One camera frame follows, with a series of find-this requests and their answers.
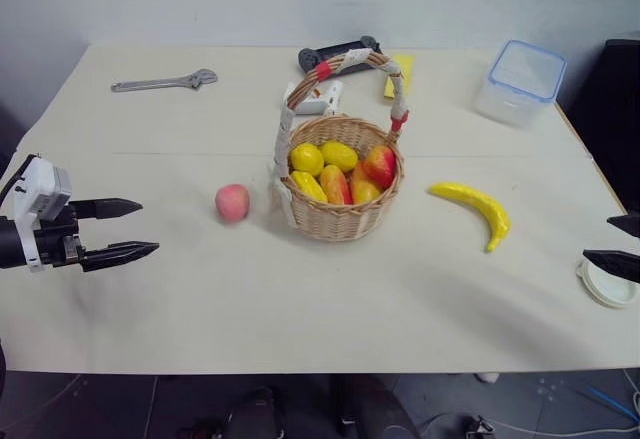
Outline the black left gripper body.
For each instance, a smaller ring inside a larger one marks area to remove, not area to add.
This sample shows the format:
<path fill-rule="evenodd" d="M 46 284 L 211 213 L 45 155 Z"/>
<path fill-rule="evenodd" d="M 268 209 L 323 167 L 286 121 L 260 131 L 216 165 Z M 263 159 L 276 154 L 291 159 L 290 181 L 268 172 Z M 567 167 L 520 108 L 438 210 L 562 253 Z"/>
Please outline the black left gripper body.
<path fill-rule="evenodd" d="M 84 258 L 85 249 L 79 238 L 80 211 L 81 202 L 71 201 L 56 218 L 39 220 L 40 228 L 34 232 L 34 236 L 43 265 L 68 266 L 79 264 Z"/>

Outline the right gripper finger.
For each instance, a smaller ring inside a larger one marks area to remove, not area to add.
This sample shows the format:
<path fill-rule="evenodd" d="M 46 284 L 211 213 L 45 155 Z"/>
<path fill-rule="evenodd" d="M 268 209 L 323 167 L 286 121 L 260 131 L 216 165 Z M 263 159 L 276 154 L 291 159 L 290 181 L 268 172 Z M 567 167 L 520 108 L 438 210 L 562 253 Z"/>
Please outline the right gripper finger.
<path fill-rule="evenodd" d="M 609 217 L 606 222 L 633 237 L 640 237 L 640 215 L 638 213 Z"/>
<path fill-rule="evenodd" d="M 640 257 L 618 250 L 584 250 L 583 256 L 596 267 L 621 279 L 640 283 Z"/>

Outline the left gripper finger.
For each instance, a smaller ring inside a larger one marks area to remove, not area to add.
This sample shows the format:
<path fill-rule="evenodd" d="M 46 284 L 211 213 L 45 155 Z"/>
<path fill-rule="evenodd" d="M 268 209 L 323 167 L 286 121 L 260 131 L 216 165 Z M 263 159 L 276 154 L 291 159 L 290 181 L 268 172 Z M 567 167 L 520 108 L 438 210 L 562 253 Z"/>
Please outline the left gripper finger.
<path fill-rule="evenodd" d="M 109 244 L 103 249 L 85 251 L 80 265 L 84 272 L 116 267 L 141 259 L 157 250 L 159 246 L 159 243 L 144 241 Z"/>
<path fill-rule="evenodd" d="M 78 219 L 117 218 L 142 209 L 143 206 L 140 203 L 122 198 L 91 199 L 74 202 L 74 211 Z"/>

